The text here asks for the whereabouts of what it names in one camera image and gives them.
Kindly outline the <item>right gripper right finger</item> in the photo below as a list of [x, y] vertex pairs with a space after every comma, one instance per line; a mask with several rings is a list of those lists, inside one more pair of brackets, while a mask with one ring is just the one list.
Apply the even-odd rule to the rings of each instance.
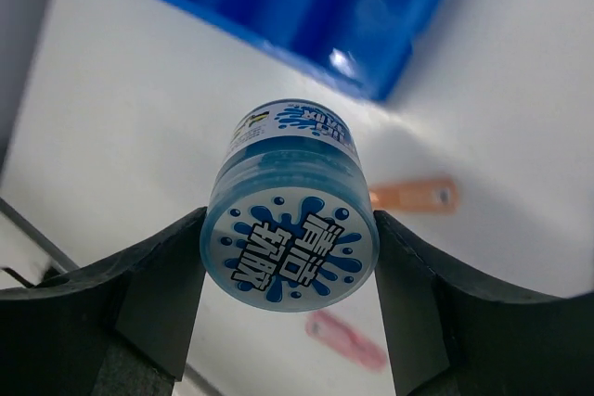
[[556, 298], [487, 275], [384, 211], [375, 269], [399, 395], [589, 395], [593, 296]]

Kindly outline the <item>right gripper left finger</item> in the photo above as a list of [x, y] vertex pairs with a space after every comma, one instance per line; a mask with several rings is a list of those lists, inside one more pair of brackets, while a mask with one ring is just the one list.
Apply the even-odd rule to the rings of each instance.
[[135, 245], [1, 293], [5, 395], [169, 395], [183, 377], [205, 270], [196, 209]]

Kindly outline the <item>blue slime jar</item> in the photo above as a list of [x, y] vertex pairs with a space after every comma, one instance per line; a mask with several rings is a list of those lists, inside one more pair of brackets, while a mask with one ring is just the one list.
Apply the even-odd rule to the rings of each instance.
[[236, 127], [210, 196], [200, 256], [231, 297], [318, 310], [357, 291], [380, 253], [354, 138], [334, 111], [280, 99]]

